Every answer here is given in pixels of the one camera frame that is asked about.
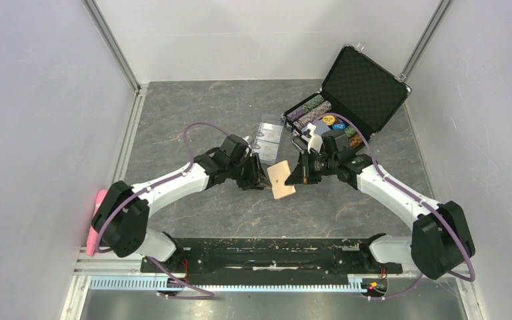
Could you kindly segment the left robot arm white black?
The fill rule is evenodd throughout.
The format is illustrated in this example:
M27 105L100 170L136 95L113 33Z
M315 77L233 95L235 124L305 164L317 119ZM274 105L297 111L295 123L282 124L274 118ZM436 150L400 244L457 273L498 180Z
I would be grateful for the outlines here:
M228 179L242 190L270 186L259 156L237 135L228 135L221 146L162 177L134 185L124 181L112 184L91 220L91 229L97 233L95 241L118 257L138 253L156 259L166 271L176 271L183 262L177 242L167 233L150 228L149 218L177 200Z

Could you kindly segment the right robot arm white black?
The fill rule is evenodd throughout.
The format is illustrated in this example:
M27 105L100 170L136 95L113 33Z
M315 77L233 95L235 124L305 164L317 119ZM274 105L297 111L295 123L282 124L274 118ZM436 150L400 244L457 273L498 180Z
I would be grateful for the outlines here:
M471 258L475 245L463 209L454 201L425 197L390 175L367 154L356 154L344 131L312 135L299 153L286 185L313 185L335 176L389 209L411 230L410 237L384 233L366 240L358 254L360 267L375 272L386 263L413 265L430 279L454 273L466 264L466 281L475 280Z

